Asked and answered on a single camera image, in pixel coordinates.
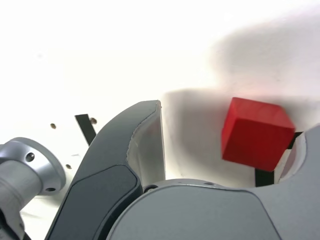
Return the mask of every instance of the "screw hole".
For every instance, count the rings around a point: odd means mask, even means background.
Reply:
[[[97,119],[95,119],[94,117],[90,117],[90,123],[92,125],[96,125],[97,124]]]
[[[25,156],[25,160],[30,163],[35,159],[35,154],[33,152],[29,152],[26,156]]]
[[[143,192],[144,192],[144,193],[150,192],[150,191],[152,191],[153,189],[156,189],[157,187],[158,187],[157,185],[151,184],[151,185],[149,185],[149,186],[146,186]]]
[[[55,191],[56,189],[54,188],[54,187],[48,187],[47,189],[46,189],[46,191],[47,192],[53,192],[53,191]]]

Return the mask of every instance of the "silver metal flange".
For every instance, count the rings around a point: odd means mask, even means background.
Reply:
[[[58,159],[36,141],[16,137],[1,145],[0,164],[8,160],[23,163],[36,173],[42,184],[38,195],[54,195],[66,184],[65,171]]]

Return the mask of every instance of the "white surface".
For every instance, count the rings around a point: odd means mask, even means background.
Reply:
[[[38,141],[72,166],[70,181],[88,148],[74,115],[95,117],[99,131],[160,99],[168,178],[253,186],[252,168],[220,158],[227,106],[234,96],[281,104],[297,131],[319,122],[320,9],[309,4],[1,1],[0,141]],[[23,210],[33,240],[45,237],[56,198]]]

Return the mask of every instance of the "black tape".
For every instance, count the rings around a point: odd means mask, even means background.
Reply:
[[[90,144],[92,143],[92,141],[94,140],[97,134],[90,122],[89,115],[81,114],[81,115],[75,115],[74,117],[79,124],[79,127],[83,133],[83,136],[86,142],[90,146]]]
[[[292,149],[295,140],[297,137],[299,137],[302,134],[302,131],[298,131],[294,133],[294,136],[292,138],[292,141],[290,142],[289,146],[287,149]],[[275,172],[269,172],[269,171],[264,171],[260,169],[255,169],[254,171],[255,174],[255,186],[256,187],[262,187],[262,186],[268,186],[275,184]]]

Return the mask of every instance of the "red wooden block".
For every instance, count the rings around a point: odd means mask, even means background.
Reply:
[[[222,158],[271,172],[294,134],[281,106],[234,97],[221,133]]]

